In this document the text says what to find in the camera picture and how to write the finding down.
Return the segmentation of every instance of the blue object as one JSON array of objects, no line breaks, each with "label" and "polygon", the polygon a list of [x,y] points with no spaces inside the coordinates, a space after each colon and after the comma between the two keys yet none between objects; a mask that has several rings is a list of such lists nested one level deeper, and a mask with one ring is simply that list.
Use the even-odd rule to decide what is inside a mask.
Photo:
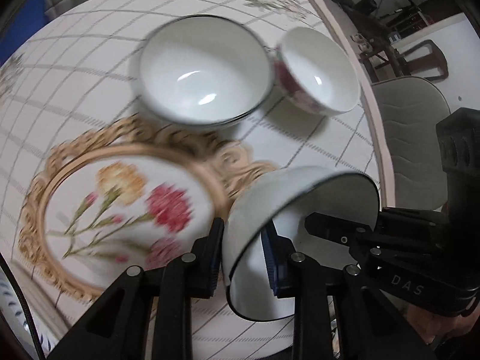
[{"label": "blue object", "polygon": [[0,66],[48,21],[45,0],[27,0],[6,33],[0,38]]}]

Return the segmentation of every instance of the gray chair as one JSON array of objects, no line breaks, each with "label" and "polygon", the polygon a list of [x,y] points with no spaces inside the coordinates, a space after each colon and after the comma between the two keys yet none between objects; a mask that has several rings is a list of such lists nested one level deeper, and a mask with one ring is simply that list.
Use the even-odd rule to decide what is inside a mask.
[{"label": "gray chair", "polygon": [[435,125],[450,115],[429,81],[404,76],[372,86],[395,174],[396,206],[435,210],[447,201]]}]

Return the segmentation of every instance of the white bowl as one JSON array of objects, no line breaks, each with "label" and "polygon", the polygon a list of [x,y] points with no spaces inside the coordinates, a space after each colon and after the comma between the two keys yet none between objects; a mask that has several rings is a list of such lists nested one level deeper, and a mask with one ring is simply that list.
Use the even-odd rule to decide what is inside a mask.
[{"label": "white bowl", "polygon": [[268,281],[260,230],[273,219],[277,233],[324,266],[356,263],[349,248],[310,235],[312,212],[375,227],[380,200],[375,183],[354,171],[319,166],[281,169],[261,176],[235,200],[222,241],[222,268],[231,309],[251,321],[273,321],[294,313],[294,299],[278,299]]},{"label": "white bowl", "polygon": [[287,32],[277,46],[277,75],[289,99],[312,114],[339,115],[360,98],[355,69],[341,47],[312,28]]},{"label": "white bowl", "polygon": [[242,25],[210,15],[162,26],[148,40],[138,69],[148,110],[197,128],[243,119],[263,102],[275,81],[260,41]]}]

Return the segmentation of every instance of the white checkered tablecloth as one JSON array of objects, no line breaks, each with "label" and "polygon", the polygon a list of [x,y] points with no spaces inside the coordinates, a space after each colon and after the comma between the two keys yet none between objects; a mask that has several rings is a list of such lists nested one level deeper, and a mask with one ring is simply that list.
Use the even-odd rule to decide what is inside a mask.
[{"label": "white checkered tablecloth", "polygon": [[[296,1],[306,10],[303,17],[248,6],[245,0],[90,0],[52,21],[15,54],[21,55],[18,76],[0,81],[0,251],[25,265],[69,322],[76,321],[89,304],[78,303],[46,283],[15,246],[24,197],[32,177],[44,168],[49,150],[134,112],[131,81],[135,77],[129,61],[156,27],[185,15],[224,16],[254,31],[270,51],[297,26],[330,36],[310,3]],[[376,154],[361,104],[336,117],[309,115],[275,88],[260,109],[219,134],[249,145],[254,160],[279,167],[356,169],[379,186]],[[219,291],[213,299],[193,304],[193,313],[197,314],[193,326],[197,359],[253,359],[292,342],[290,318],[243,321]]]}]

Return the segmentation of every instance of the chair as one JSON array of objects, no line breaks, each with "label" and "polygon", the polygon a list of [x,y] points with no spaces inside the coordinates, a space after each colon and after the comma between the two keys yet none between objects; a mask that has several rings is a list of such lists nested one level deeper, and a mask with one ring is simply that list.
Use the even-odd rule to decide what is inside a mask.
[{"label": "chair", "polygon": [[[431,53],[418,57],[416,59],[411,59],[410,61],[405,60],[405,56],[412,54],[414,51],[422,48],[430,47]],[[407,74],[418,73],[421,71],[429,71],[430,69],[438,68],[441,71],[441,74],[437,76],[425,77],[428,81],[441,81],[448,77],[448,64],[445,55],[442,50],[430,39],[426,39],[419,44],[416,44],[411,49],[406,50],[399,56],[399,62],[402,65],[403,70]],[[383,68],[388,65],[390,62],[384,62],[375,67],[375,69]]]},{"label": "chair", "polygon": [[404,76],[372,85],[392,155],[397,207],[435,210],[447,201],[435,125],[450,114],[429,81]]}]

